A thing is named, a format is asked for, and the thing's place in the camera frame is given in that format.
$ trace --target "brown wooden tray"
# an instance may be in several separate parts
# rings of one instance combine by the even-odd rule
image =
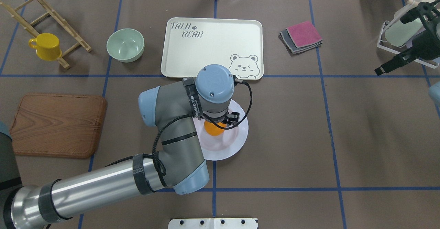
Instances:
[[[11,127],[14,152],[90,157],[98,147],[106,108],[102,96],[28,93]]]

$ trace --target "light blue cap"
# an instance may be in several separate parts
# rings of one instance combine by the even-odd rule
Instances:
[[[224,103],[234,94],[234,78],[226,67],[212,64],[198,72],[195,87],[205,100]]]
[[[156,100],[159,88],[160,85],[139,94],[138,103],[140,114],[143,122],[149,127],[156,125]]]
[[[7,137],[11,138],[11,135],[9,134],[9,128],[8,126],[6,126],[3,122],[0,121],[0,133],[3,133],[4,135],[6,135]]]
[[[193,193],[203,188],[209,181],[208,168],[206,167],[206,160],[195,169],[184,180],[176,184],[173,188],[176,194],[184,195]]]
[[[440,106],[440,82],[429,87],[428,93],[431,99],[435,102],[435,104]]]

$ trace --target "table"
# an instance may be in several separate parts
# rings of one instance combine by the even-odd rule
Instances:
[[[160,73],[171,17],[258,20],[265,58],[265,75],[250,82],[254,102],[248,139],[233,157],[208,161],[211,180],[202,191],[178,196],[164,189],[51,228],[167,228],[170,218],[212,216],[255,217],[261,229],[438,228],[440,112],[427,88],[440,81],[439,70],[412,63],[389,75],[374,73],[393,56],[376,48],[380,27],[403,0],[47,1],[93,51],[72,52],[66,57],[72,68],[65,72],[56,62],[37,59],[27,47],[30,35],[14,20],[0,17],[0,119],[11,124],[28,92],[102,95],[108,108],[94,157],[18,156],[25,185],[151,152],[157,129],[143,124],[137,97],[178,80]],[[37,6],[24,8],[24,17],[41,14]],[[307,20],[323,45],[289,55],[278,32]],[[120,63],[109,58],[105,43],[115,30],[127,27],[143,34],[146,48],[139,60]],[[63,34],[51,19],[37,30]],[[60,39],[67,40],[62,49],[74,41]],[[247,89],[237,87],[233,99],[247,107]]]

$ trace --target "bear drawing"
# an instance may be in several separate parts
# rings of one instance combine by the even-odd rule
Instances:
[[[231,55],[231,66],[229,71],[238,78],[250,78],[258,76],[260,69],[256,62],[258,57],[251,55],[249,57],[240,57],[239,55]]]

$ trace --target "mug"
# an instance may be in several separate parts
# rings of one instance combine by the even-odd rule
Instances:
[[[30,39],[29,47],[36,49],[36,55],[45,61],[54,61],[61,57],[59,39],[51,33],[42,33]]]

